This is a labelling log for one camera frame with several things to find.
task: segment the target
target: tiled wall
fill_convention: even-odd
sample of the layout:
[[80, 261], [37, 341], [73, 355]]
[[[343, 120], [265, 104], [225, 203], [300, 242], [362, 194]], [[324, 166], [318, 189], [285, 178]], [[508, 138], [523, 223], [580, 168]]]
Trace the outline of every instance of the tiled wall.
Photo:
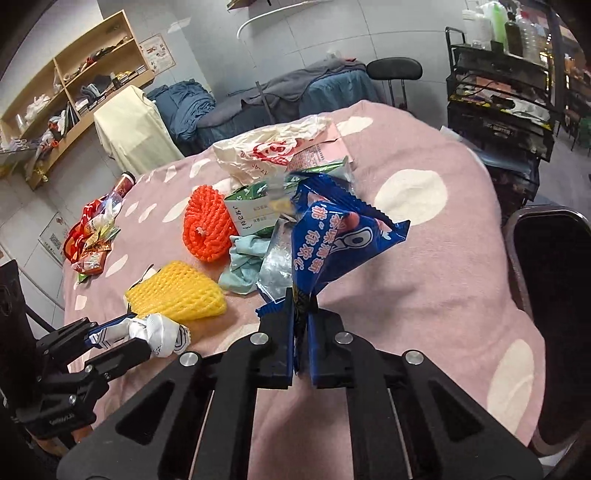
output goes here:
[[146, 91], [161, 85], [172, 85], [182, 80], [195, 79], [209, 89], [201, 68], [195, 60], [184, 32], [193, 28], [186, 22], [179, 22], [165, 0], [98, 0], [103, 17], [120, 10], [125, 14], [138, 41], [161, 34], [176, 65], [160, 73]]
[[[465, 0], [333, 0], [271, 15], [248, 25], [249, 18], [300, 0], [256, 0], [249, 8], [226, 11], [224, 0], [172, 0], [195, 58], [217, 98], [302, 68], [340, 52], [367, 63], [377, 58], [417, 59], [423, 78], [407, 82], [408, 103], [434, 127], [446, 121], [445, 78], [449, 64], [446, 26], [462, 27]], [[400, 83], [396, 85], [401, 97]]]
[[[96, 130], [89, 128], [52, 169], [50, 181], [37, 190], [32, 191], [18, 175], [0, 180], [0, 244], [60, 305], [64, 305], [62, 266], [38, 242], [39, 234], [56, 212], [73, 226], [84, 205], [110, 191], [120, 175], [121, 169], [105, 154]], [[29, 306], [45, 321], [61, 326], [63, 309], [23, 275], [21, 284]]]

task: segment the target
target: plastic bottle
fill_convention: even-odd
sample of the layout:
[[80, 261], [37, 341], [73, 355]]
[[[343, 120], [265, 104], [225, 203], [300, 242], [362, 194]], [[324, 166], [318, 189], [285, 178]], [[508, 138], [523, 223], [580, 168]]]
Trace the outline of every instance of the plastic bottle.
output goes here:
[[521, 42], [523, 43], [523, 57], [533, 63], [540, 63], [540, 51], [538, 49], [538, 36], [534, 24], [530, 21], [529, 15], [521, 11], [517, 15], [517, 25], [521, 31]]
[[477, 0], [468, 0], [467, 10], [462, 10], [466, 42], [474, 48], [491, 49], [492, 24], [482, 12]]
[[492, 23], [493, 40], [502, 43], [503, 48], [507, 50], [507, 33], [505, 24], [509, 21], [507, 10], [496, 0], [482, 5], [482, 11], [486, 18]]
[[509, 21], [505, 24], [505, 32], [507, 33], [507, 46], [509, 53], [517, 55], [518, 57], [523, 56], [523, 43], [521, 41], [521, 31], [519, 25], [515, 22], [515, 14], [508, 12]]

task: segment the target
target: light blue cloth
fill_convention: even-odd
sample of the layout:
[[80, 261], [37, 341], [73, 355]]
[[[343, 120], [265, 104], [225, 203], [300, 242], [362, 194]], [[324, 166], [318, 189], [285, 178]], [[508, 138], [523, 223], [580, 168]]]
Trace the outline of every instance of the light blue cloth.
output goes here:
[[255, 290], [262, 259], [269, 248], [270, 238], [256, 235], [230, 235], [230, 265], [217, 281], [221, 288], [241, 295]]

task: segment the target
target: chair leg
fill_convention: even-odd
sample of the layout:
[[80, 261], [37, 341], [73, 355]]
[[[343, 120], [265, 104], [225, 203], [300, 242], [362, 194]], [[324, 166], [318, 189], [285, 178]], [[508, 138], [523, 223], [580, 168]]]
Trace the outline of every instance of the chair leg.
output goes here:
[[392, 90], [392, 80], [388, 80], [388, 86], [390, 87], [390, 98], [392, 99], [392, 106], [394, 105], [394, 91]]
[[404, 80], [400, 80], [402, 84], [402, 97], [404, 98], [404, 109], [408, 110], [408, 101], [406, 100], [406, 88], [404, 88]]

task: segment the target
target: blue plastic packaging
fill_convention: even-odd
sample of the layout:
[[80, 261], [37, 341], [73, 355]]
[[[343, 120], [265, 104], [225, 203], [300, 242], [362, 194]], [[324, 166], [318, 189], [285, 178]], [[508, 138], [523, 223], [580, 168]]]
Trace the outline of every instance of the blue plastic packaging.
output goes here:
[[[384, 213], [339, 187], [325, 174], [303, 174], [292, 199], [299, 221], [291, 234], [295, 305], [295, 369], [300, 365], [308, 314], [316, 294], [381, 252], [406, 240], [410, 221]], [[271, 305], [260, 308], [264, 314]]]

